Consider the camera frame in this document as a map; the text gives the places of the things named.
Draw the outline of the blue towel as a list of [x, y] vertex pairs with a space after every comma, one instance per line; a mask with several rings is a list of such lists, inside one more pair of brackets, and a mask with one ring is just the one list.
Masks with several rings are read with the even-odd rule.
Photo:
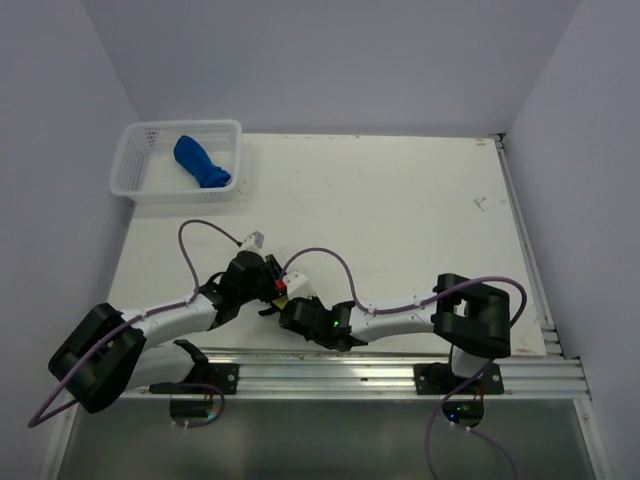
[[203, 147], [190, 136], [182, 135], [178, 138], [173, 156], [201, 188], [222, 188], [232, 179], [231, 174], [214, 164]]

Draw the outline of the yellow and black towel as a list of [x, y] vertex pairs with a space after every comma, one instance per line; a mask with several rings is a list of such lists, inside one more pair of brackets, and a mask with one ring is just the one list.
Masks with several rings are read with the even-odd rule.
[[268, 306], [258, 311], [260, 317], [268, 317], [282, 312], [286, 304], [289, 302], [286, 295], [276, 298], [268, 303]]

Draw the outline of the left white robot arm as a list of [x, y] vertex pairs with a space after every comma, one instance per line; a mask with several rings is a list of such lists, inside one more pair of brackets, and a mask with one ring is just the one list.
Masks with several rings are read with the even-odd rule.
[[249, 302], [273, 302], [284, 292], [278, 285], [281, 272], [274, 256], [241, 251], [194, 297], [130, 312], [99, 304], [53, 354], [49, 372], [87, 412], [97, 413], [139, 387], [134, 373], [142, 371], [151, 350], [168, 343], [182, 357], [173, 381], [185, 392], [197, 392], [208, 379], [204, 356], [180, 337], [222, 327]]

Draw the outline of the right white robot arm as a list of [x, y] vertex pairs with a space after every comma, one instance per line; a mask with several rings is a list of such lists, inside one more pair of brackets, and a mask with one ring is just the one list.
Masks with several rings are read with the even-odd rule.
[[298, 273], [287, 275], [285, 286], [282, 329], [339, 352], [388, 337], [434, 334], [451, 345], [445, 379], [457, 392], [476, 386], [488, 361], [511, 355], [510, 296], [481, 281], [441, 274], [432, 297], [397, 307], [359, 307], [351, 300], [327, 308]]

